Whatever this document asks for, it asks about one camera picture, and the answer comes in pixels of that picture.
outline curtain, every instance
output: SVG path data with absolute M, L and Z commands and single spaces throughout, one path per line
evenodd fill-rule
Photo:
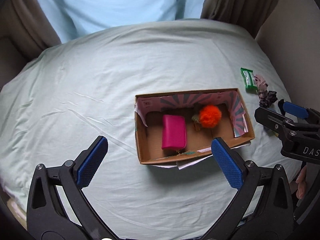
M 9 38 L 28 61 L 61 43 L 37 0 L 6 0 L 0 9 L 0 29 L 0 38 Z
M 255 37 L 276 0 L 204 0 L 201 18 L 244 27 Z

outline metal bolt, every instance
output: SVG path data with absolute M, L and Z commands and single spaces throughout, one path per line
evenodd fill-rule
M 281 170 L 281 169 L 283 168 L 283 166 L 282 166 L 281 164 L 277 164 L 277 165 L 276 165 L 276 168 L 277 168 L 278 170 Z
M 36 169 L 37 170 L 41 170 L 43 168 L 43 164 L 42 163 L 40 163 L 40 164 L 38 164 L 37 166 L 36 166 Z
M 67 166 L 67 167 L 70 167 L 71 165 L 73 164 L 73 161 L 72 160 L 67 160 L 64 165 Z
M 254 166 L 254 162 L 253 161 L 246 161 L 245 165 L 247 165 L 248 167 L 253 167 Z

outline cardboard box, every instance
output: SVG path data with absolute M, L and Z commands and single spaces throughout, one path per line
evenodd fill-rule
M 211 141 L 215 137 L 222 137 L 229 147 L 245 144 L 255 138 L 250 117 L 237 88 L 136 95 L 135 102 L 135 138 L 141 164 L 175 163 L 210 155 Z M 191 120 L 195 103 L 219 107 L 222 118 L 215 128 L 195 130 Z M 161 149 L 164 114 L 182 115 L 185 118 L 187 146 L 180 154 Z

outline blue textured pad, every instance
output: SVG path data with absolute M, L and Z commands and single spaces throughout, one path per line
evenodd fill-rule
M 217 139 L 211 143 L 211 152 L 230 186 L 240 189 L 243 185 L 242 171 Z
M 292 114 L 292 115 L 294 115 L 298 118 L 301 118 L 301 119 L 306 119 L 309 116 L 307 109 L 305 109 L 304 107 L 301 107 L 301 106 L 297 106 L 297 105 L 290 103 L 290 102 L 285 102 L 283 104 L 283 110 L 286 113 Z
M 108 141 L 101 138 L 97 145 L 90 152 L 77 172 L 77 185 L 79 188 L 88 187 L 103 158 L 108 152 Z

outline green packet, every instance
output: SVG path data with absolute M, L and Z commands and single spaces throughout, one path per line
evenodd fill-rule
M 258 89 L 252 70 L 241 68 L 241 75 L 243 76 L 246 89 Z

